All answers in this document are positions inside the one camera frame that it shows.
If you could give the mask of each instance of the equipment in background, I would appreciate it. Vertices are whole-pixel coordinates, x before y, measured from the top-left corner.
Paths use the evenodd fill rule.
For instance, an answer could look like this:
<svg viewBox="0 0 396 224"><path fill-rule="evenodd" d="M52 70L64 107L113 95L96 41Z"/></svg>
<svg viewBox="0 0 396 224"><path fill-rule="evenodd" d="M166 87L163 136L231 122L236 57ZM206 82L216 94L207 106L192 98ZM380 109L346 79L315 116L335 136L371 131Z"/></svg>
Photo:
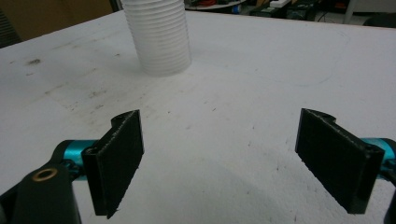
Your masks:
<svg viewBox="0 0 396 224"><path fill-rule="evenodd" d="M139 111L120 114L99 140L65 140L49 162L0 196L0 223L81 223L72 181L87 179L97 216L111 218L144 153Z"/></svg>
<svg viewBox="0 0 396 224"><path fill-rule="evenodd" d="M279 3L277 5L277 6L283 5L283 7L271 7L271 3L267 2L264 5L262 5L260 7L256 7L253 10L251 10L249 15L256 16L256 17L285 19L287 8L290 5L290 1L286 0L286 1L283 1L283 3Z"/></svg>
<svg viewBox="0 0 396 224"><path fill-rule="evenodd" d="M364 214L375 180L396 186L396 143L359 139L335 124L331 115L302 109L296 152L308 169L349 214ZM385 223L396 223L396 194Z"/></svg>
<svg viewBox="0 0 396 224"><path fill-rule="evenodd" d="M314 21L318 11L318 0L299 0L288 7L286 19Z"/></svg>

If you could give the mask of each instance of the stacked plastic cups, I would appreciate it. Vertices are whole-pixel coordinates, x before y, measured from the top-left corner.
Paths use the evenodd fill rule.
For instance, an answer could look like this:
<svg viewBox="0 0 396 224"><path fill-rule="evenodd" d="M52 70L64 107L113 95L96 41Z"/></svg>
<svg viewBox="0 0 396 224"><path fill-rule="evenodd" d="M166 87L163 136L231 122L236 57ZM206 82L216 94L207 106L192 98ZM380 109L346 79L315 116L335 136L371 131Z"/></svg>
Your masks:
<svg viewBox="0 0 396 224"><path fill-rule="evenodd" d="M182 72L191 64L183 0L121 0L143 70Z"/></svg>

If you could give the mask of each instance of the screw hole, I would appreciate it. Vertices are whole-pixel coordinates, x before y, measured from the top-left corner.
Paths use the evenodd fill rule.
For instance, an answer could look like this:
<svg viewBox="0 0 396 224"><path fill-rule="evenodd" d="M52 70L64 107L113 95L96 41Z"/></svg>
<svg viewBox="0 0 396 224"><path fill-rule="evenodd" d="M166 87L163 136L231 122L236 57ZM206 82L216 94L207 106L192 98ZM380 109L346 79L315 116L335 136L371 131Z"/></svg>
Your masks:
<svg viewBox="0 0 396 224"><path fill-rule="evenodd" d="M33 175L32 178L35 182L41 182L53 178L54 176L56 176L56 174L58 174L57 169L49 168L38 171Z"/></svg>

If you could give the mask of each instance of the white table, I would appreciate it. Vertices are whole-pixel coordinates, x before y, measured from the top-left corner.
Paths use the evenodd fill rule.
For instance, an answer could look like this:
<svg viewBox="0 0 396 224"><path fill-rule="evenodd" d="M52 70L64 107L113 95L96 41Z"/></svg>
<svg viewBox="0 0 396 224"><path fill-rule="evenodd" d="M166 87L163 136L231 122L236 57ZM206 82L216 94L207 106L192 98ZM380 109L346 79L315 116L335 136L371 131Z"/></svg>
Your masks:
<svg viewBox="0 0 396 224"><path fill-rule="evenodd" d="M377 180L348 215L294 152L300 110L357 136L396 139L396 31L188 12L193 63L141 72L123 13L0 49L0 192L64 139L101 137L140 109L146 154L120 211L83 223L381 223Z"/></svg>

